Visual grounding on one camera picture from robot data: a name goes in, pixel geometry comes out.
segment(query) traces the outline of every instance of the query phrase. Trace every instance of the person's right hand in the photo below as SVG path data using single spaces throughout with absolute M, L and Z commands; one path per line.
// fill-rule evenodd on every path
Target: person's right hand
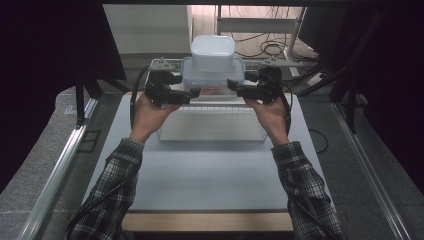
M 268 133 L 275 147 L 289 143 L 286 132 L 286 112 L 281 98 L 268 104 L 261 104 L 256 100 L 246 98 L 244 98 L 244 102 L 253 108 L 259 123 Z

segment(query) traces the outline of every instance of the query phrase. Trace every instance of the white box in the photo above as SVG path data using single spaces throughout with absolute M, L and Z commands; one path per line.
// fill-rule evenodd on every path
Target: white box
M 246 67 L 241 58 L 231 58 L 229 64 L 230 70 L 227 72 L 197 72 L 194 69 L 194 60 L 192 57 L 185 57 L 181 63 L 182 82 L 189 85 L 204 86 L 227 86 L 227 79 L 244 82 L 244 72 Z
M 190 103 L 173 112 L 156 132 L 161 142 L 265 141 L 254 110 L 240 103 Z
M 232 68 L 234 39 L 227 36 L 200 35 L 191 43 L 194 70 L 197 72 L 228 72 Z

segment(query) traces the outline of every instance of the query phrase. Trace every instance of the hand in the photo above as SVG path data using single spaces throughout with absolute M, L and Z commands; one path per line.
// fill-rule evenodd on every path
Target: hand
M 244 102 L 253 108 L 259 123 L 268 133 L 274 146 L 289 143 L 286 132 L 286 111 L 281 98 L 277 98 L 274 102 L 268 104 L 261 104 L 256 100 L 245 98 Z
M 169 114 L 180 106 L 168 105 L 165 108 L 158 108 L 146 94 L 142 93 L 135 103 L 136 113 L 130 139 L 145 143 L 150 135 L 162 126 Z

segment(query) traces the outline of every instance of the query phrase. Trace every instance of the aluminum rail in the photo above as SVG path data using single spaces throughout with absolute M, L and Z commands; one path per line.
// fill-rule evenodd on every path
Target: aluminum rail
M 347 137 L 347 140 L 349 141 L 349 145 L 352 147 L 352 150 L 354 151 L 356 158 L 358 159 L 362 171 L 364 171 L 365 178 L 367 179 L 368 184 L 374 192 L 377 202 L 383 211 L 383 214 L 385 215 L 390 227 L 393 230 L 396 239 L 411 239 L 395 204 L 390 199 L 383 184 L 378 178 L 378 175 L 375 172 L 374 167 L 368 159 L 368 156 L 366 155 L 364 149 L 362 148 L 359 139 L 356 135 L 352 134 L 346 121 L 344 120 L 346 119 L 346 116 L 343 111 L 343 107 L 340 103 L 331 103 L 331 106 L 337 116 L 337 119 L 339 120 L 343 132 Z
M 68 142 L 65 145 L 57 163 L 50 174 L 49 179 L 44 185 L 40 196 L 37 199 L 34 207 L 29 214 L 18 239 L 30 240 L 37 236 L 38 230 L 40 229 L 47 212 L 50 209 L 51 203 L 56 196 L 56 193 L 62 183 L 64 176 L 68 170 L 69 165 L 72 162 L 72 158 L 78 148 L 78 144 L 81 141 L 87 129 L 87 122 L 94 112 L 97 105 L 97 100 L 90 99 L 85 107 L 85 115 L 87 121 L 79 129 L 74 129 L 69 137 Z

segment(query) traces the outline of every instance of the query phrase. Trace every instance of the wall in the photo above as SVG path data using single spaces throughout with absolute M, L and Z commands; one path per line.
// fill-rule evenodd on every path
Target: wall
M 190 52 L 190 6 L 103 7 L 120 54 Z

